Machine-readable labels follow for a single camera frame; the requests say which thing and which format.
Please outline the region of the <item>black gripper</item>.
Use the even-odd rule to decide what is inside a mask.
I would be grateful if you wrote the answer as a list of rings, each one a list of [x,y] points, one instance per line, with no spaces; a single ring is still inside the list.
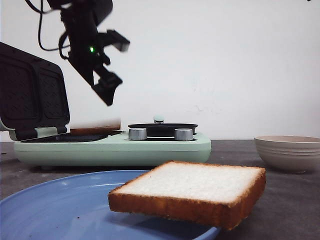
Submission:
[[[70,44],[68,61],[89,85],[94,84],[92,59],[96,53],[91,48],[95,47],[96,36],[103,47],[113,46],[120,52],[126,52],[131,43],[114,29],[98,33],[97,26],[110,13],[110,6],[70,6],[60,13]],[[91,88],[107,106],[112,106],[122,79],[103,65],[96,67],[94,72],[100,79]]]

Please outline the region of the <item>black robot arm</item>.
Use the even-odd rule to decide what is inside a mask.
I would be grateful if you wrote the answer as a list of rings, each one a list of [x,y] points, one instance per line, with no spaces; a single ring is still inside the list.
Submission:
[[[122,79],[106,69],[110,58],[104,48],[114,46],[120,52],[128,50],[130,41],[113,29],[98,32],[98,25],[112,12],[111,0],[50,0],[52,9],[60,10],[65,32],[58,42],[61,51],[69,40],[68,55],[61,55],[91,86],[95,93],[111,106],[116,88]]]

